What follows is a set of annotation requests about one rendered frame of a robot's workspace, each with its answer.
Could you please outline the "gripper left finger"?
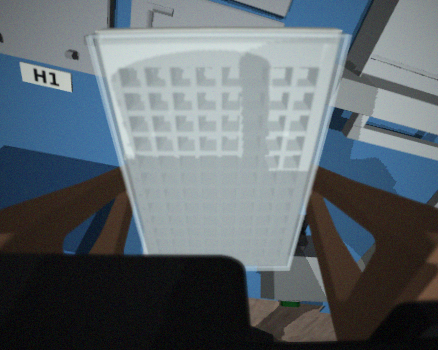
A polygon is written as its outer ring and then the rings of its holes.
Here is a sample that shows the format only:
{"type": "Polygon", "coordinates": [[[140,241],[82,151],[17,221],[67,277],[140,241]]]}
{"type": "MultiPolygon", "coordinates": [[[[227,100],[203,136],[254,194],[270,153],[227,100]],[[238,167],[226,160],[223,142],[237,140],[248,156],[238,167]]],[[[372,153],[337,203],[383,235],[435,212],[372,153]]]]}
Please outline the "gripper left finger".
{"type": "Polygon", "coordinates": [[[133,211],[120,167],[0,209],[0,253],[65,254],[67,234],[114,198],[89,254],[123,254],[133,211]]]}

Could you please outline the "white label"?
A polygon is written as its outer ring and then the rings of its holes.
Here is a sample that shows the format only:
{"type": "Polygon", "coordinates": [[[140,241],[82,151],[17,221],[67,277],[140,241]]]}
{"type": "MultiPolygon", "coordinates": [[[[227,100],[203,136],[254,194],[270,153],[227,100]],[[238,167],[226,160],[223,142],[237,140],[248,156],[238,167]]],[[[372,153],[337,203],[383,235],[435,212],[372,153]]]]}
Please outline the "white label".
{"type": "Polygon", "coordinates": [[[73,92],[72,73],[20,61],[22,81],[73,92]]]}

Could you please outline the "blue bench mat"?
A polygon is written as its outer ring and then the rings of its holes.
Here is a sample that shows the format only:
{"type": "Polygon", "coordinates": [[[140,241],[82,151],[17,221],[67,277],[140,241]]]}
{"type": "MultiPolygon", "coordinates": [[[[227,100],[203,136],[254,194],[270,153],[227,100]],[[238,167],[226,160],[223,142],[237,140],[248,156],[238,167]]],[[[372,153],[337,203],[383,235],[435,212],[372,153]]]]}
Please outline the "blue bench mat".
{"type": "MultiPolygon", "coordinates": [[[[281,16],[235,0],[210,0],[285,27],[334,27],[352,35],[374,0],[292,0],[281,16]]],[[[347,56],[348,56],[347,54],[347,56]]],[[[95,75],[0,53],[0,148],[4,145],[119,166],[95,75]],[[72,73],[73,92],[22,81],[20,61],[72,73]]],[[[334,107],[319,166],[351,180],[427,204],[438,191],[438,161],[346,138],[352,112],[334,107]]],[[[438,135],[369,117],[366,125],[438,144],[438,135]]],[[[323,197],[356,263],[371,233],[323,197]]]]}

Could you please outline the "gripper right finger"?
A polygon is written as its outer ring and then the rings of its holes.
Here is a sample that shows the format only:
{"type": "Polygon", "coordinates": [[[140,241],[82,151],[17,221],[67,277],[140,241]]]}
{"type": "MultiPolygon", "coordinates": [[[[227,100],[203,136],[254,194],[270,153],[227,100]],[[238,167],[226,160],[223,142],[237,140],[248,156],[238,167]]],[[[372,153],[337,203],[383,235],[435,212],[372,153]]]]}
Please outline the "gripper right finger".
{"type": "Polygon", "coordinates": [[[337,341],[368,340],[399,304],[438,301],[438,208],[318,166],[306,216],[337,341]],[[322,196],[374,237],[363,273],[322,196]]]}

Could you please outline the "blue open-top bin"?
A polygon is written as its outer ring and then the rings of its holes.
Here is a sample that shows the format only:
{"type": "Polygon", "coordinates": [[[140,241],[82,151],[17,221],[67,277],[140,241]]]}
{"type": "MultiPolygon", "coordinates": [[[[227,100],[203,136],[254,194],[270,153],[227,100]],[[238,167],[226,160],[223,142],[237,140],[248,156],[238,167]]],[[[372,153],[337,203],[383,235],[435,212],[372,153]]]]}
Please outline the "blue open-top bin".
{"type": "MultiPolygon", "coordinates": [[[[0,209],[87,181],[118,167],[4,145],[0,148],[0,209]]],[[[114,201],[115,198],[65,237],[65,254],[89,254],[114,201]]]]}

